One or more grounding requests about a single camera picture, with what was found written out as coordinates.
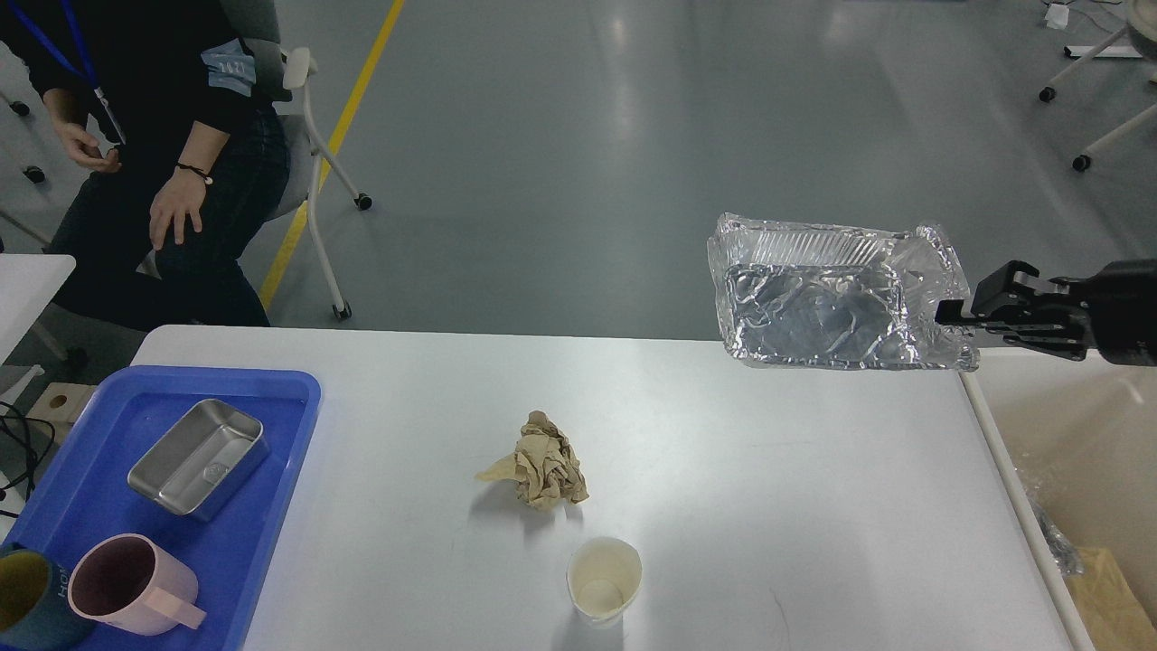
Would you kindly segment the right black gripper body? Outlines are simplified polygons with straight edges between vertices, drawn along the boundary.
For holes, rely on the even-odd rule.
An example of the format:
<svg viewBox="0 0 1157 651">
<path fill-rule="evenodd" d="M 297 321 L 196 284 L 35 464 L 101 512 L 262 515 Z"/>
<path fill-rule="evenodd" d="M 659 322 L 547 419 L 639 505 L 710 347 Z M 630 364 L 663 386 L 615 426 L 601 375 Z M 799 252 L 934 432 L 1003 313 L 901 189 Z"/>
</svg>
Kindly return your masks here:
<svg viewBox="0 0 1157 651">
<path fill-rule="evenodd" d="M 1081 286 L 1101 357 L 1113 365 L 1156 367 L 1156 259 L 1110 262 Z"/>
</svg>

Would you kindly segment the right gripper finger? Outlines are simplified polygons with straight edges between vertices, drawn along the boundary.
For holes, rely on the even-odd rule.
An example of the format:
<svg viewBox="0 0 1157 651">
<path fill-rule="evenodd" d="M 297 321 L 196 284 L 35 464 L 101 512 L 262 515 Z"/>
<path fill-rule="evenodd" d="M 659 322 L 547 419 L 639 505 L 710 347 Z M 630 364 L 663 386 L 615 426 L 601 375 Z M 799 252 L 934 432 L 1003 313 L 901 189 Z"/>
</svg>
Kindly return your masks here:
<svg viewBox="0 0 1157 651">
<path fill-rule="evenodd" d="M 1071 362 L 1086 358 L 1090 350 L 1090 336 L 1083 331 L 1014 331 L 975 328 L 975 336 L 983 343 L 1000 343 L 1015 349 L 1038 352 Z"/>
<path fill-rule="evenodd" d="M 1029 262 L 1014 260 L 983 278 L 970 299 L 942 299 L 941 326 L 983 331 L 1095 330 L 1084 278 L 1041 278 Z"/>
</svg>

